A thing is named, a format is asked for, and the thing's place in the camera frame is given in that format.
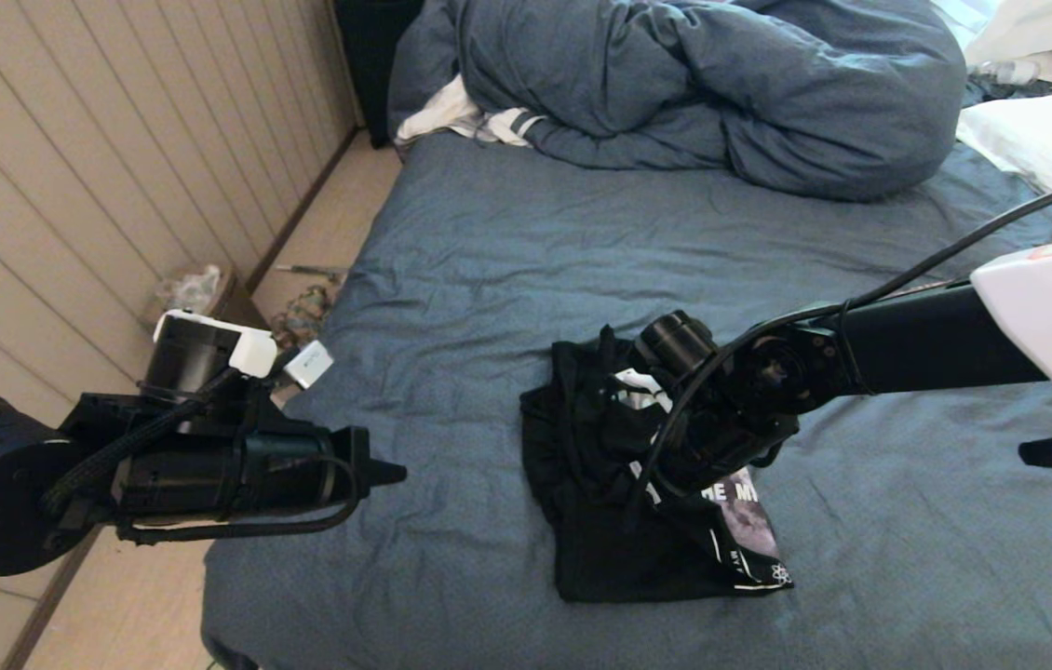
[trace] white paneled wall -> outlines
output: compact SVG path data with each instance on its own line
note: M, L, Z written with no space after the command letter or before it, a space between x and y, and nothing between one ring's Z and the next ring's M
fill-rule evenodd
M0 0L0 394L134 391L153 287L254 270L356 126L325 0ZM0 580L0 665L53 567Z

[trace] blue bedsheet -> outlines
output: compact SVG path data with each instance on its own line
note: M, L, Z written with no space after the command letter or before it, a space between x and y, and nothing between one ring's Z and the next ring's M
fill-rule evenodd
M411 151L322 339L336 364L290 415L367 425L409 467L340 529L206 556L225 665L1052 667L1052 385L836 400L756 490L797 588L568 605L522 471L518 395L555 340L685 309L719 338L889 279L1032 196L970 149L869 204L719 169L590 170L429 136ZM934 273L1052 241L1052 208Z

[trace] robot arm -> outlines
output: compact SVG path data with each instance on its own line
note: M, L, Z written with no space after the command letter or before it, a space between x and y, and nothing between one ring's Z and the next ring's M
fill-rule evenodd
M406 468L369 458L368 432L288 420L269 332L173 310L142 393L84 393L53 429L0 399L0 576L45 565L115 523L140 544L311 533ZM139 529L313 512L315 521Z
M672 419L677 447L654 479L679 495L762 464L798 415L837 395L1052 381L1052 246L1003 256L971 279L790 322L732 351ZM680 310L635 350L671 398L719 351Z

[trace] plastic bag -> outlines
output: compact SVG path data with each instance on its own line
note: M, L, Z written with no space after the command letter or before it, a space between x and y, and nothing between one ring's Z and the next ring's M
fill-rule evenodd
M203 271L196 275L184 275L180 279L166 279L155 288L155 295L168 310L193 310L195 313L207 314L211 300L216 295L216 286L220 285L220 268L214 264L204 266Z

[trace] black tube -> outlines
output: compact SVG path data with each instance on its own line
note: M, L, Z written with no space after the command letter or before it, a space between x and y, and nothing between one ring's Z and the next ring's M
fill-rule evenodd
M350 465L335 456L323 456L323 461L331 463L348 480L348 496L343 508L322 519L312 521L291 521L285 523L231 523L220 526L195 526L189 529L137 529L132 521L118 524L117 537L129 540L139 545L155 545L157 543L189 543L198 540L220 540L231 537L267 537L274 535L299 535L319 533L321 530L333 529L340 523L348 521L360 505L360 483L356 470Z
M848 344L862 385L846 394L1041 382L1046 374L999 329L973 286L928 288L820 319Z

